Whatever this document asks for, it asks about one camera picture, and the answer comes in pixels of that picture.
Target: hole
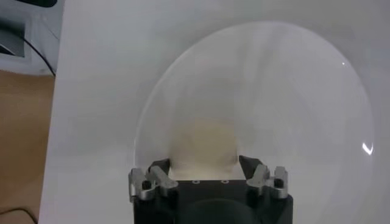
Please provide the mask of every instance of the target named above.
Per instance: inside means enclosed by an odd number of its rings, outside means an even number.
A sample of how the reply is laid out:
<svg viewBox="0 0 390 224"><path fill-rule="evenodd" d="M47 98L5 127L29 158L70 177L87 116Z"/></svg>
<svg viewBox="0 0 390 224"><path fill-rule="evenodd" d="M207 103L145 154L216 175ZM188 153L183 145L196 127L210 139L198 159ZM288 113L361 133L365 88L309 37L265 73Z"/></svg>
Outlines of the hole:
<svg viewBox="0 0 390 224"><path fill-rule="evenodd" d="M142 182L142 190L150 190L152 189L152 182L149 180L145 180Z"/></svg>
<svg viewBox="0 0 390 224"><path fill-rule="evenodd" d="M274 179L274 187L283 188L284 185L285 185L285 183L282 179L279 179L279 178Z"/></svg>

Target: wooden surface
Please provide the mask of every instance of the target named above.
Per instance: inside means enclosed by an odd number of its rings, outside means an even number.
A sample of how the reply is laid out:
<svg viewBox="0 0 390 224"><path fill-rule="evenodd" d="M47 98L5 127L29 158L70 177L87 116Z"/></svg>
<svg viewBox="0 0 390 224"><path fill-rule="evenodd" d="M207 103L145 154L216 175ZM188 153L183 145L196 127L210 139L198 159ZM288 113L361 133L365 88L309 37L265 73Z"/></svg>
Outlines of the wooden surface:
<svg viewBox="0 0 390 224"><path fill-rule="evenodd" d="M25 206L38 217L54 79L0 71L0 211ZM26 214L0 224L32 223Z"/></svg>

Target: black base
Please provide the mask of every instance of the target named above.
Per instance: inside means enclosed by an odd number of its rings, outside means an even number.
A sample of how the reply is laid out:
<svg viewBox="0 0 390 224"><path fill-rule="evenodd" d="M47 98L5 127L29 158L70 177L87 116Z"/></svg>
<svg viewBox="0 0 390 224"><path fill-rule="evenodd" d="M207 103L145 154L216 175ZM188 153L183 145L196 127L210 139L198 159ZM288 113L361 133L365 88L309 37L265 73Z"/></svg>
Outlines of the black base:
<svg viewBox="0 0 390 224"><path fill-rule="evenodd" d="M246 180L178 181L174 195L152 201L134 198L135 224L292 224L293 198L257 197Z"/></svg>

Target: metal clamp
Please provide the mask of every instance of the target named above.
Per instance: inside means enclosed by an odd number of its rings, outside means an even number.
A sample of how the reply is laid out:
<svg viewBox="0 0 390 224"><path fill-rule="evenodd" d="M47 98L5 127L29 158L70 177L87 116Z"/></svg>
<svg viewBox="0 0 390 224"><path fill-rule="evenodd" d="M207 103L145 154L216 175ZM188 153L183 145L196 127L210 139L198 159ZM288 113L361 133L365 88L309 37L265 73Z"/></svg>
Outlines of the metal clamp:
<svg viewBox="0 0 390 224"><path fill-rule="evenodd" d="M288 173L283 166L277 166L271 181L271 196L273 198L286 198L288 196Z"/></svg>
<svg viewBox="0 0 390 224"><path fill-rule="evenodd" d="M282 166L276 167L274 177L270 177L267 166L259 164L251 179L246 184L257 191L258 195L263 195L265 187L271 189L271 197L283 199L288 196L288 173Z"/></svg>
<svg viewBox="0 0 390 224"><path fill-rule="evenodd" d="M168 197L171 192L177 189L179 183L170 179L167 174L158 166L152 166L147 175L148 179L160 187L160 193L164 197Z"/></svg>
<svg viewBox="0 0 390 224"><path fill-rule="evenodd" d="M251 188L257 191L259 195L263 195L264 186L269 179L269 170L268 167L259 164L256 167L255 173L251 179L246 181L246 184Z"/></svg>
<svg viewBox="0 0 390 224"><path fill-rule="evenodd" d="M129 194L130 202L134 197L147 201L155 197L155 185L146 179L144 173L139 168L134 168L129 173Z"/></svg>

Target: black cable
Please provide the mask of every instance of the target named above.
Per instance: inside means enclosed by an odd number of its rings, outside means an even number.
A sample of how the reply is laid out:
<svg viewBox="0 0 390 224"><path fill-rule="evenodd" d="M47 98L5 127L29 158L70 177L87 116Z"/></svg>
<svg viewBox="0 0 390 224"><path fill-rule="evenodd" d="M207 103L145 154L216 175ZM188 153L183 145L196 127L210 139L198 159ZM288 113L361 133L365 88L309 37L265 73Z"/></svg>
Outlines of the black cable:
<svg viewBox="0 0 390 224"><path fill-rule="evenodd" d="M41 52L39 52L37 50L37 48L35 48L28 40L25 39L24 36L12 31L12 30L9 30L9 29L5 29L2 27L2 30L5 30L5 31L8 31L9 33L12 33L14 36L18 37L19 39L23 40L28 46L31 47L31 49L33 49L35 51L35 53L38 54L38 56L40 58L42 58L42 60L44 61L44 63L48 66L49 70L51 71L51 74L55 77L56 76L56 73L54 72L54 69L53 67L50 65L50 63L48 62L48 60L41 54Z"/></svg>
<svg viewBox="0 0 390 224"><path fill-rule="evenodd" d="M1 211L0 215L5 215L5 214L11 213L11 212L16 212L16 211L23 211L23 212L25 212L27 215L29 215L29 217L34 222L34 224L38 224L37 218L28 209L22 208L22 207L12 208L12 209L8 209L8 210L5 210L5 211Z"/></svg>

